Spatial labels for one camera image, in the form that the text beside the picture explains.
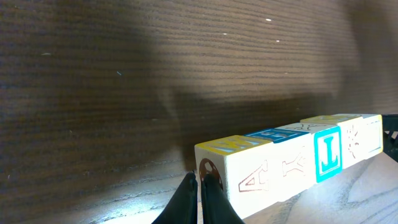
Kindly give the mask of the black left gripper pointed left finger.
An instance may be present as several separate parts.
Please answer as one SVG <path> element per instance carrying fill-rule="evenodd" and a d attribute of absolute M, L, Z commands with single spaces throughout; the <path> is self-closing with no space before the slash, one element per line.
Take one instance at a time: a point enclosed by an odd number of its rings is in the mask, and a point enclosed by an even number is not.
<path fill-rule="evenodd" d="M 197 224 L 197 195 L 196 175 L 189 172 L 152 224 Z"/>

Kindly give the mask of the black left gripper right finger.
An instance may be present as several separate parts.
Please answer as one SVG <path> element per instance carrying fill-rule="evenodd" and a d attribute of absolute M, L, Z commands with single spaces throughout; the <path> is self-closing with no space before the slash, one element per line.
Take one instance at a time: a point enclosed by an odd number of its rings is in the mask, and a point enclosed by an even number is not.
<path fill-rule="evenodd" d="M 201 181 L 201 204 L 204 224 L 244 224 L 212 174 Z"/>

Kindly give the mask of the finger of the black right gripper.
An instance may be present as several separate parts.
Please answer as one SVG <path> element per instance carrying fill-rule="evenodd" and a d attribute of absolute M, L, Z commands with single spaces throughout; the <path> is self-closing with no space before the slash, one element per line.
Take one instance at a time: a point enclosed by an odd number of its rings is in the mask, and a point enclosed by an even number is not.
<path fill-rule="evenodd" d="M 396 162 L 397 156 L 397 131 L 398 116 L 397 114 L 382 115 L 382 133 L 383 133 L 383 151 Z"/>

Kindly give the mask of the wooden block soccer ball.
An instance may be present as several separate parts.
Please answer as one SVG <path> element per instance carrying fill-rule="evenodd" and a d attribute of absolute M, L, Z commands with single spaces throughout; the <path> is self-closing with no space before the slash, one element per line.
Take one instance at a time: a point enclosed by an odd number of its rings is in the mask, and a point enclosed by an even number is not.
<path fill-rule="evenodd" d="M 360 114 L 363 116 L 361 125 L 361 143 L 359 151 L 363 159 L 369 159 L 383 150 L 382 146 L 382 117 L 380 114 Z"/>

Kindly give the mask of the wooden block letter A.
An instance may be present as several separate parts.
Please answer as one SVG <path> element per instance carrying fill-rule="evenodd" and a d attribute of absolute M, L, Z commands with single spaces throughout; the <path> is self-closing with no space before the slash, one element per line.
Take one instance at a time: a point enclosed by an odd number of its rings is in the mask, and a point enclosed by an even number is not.
<path fill-rule="evenodd" d="M 360 114 L 334 114 L 306 118 L 300 122 L 330 124 L 341 128 L 343 169 L 346 169 L 363 159 L 363 153 L 359 151 L 362 121 L 363 116 Z"/>

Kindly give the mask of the wooden block letter G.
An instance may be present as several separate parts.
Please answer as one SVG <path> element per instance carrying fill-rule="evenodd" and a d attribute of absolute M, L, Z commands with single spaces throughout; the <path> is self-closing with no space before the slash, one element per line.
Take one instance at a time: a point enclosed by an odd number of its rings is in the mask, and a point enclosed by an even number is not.
<path fill-rule="evenodd" d="M 213 174 L 234 211 L 244 219 L 277 201 L 276 151 L 268 140 L 228 136 L 195 145 L 200 180 Z"/>

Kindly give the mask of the wooden block blue top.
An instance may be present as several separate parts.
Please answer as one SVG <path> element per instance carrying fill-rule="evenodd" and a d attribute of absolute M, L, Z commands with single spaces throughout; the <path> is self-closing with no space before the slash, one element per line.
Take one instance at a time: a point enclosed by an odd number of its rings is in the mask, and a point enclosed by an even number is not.
<path fill-rule="evenodd" d="M 333 124 L 293 123 L 278 129 L 309 133 L 314 153 L 317 183 L 333 177 L 343 170 L 341 128 Z"/>

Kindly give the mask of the wooden block ladybug yellow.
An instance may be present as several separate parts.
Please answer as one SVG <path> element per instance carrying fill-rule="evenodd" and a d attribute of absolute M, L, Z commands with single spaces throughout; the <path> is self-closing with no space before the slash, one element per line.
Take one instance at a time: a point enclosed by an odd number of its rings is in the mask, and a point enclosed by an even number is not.
<path fill-rule="evenodd" d="M 269 128 L 246 135 L 272 142 L 268 169 L 280 202 L 316 184 L 313 136 L 309 132 Z"/>

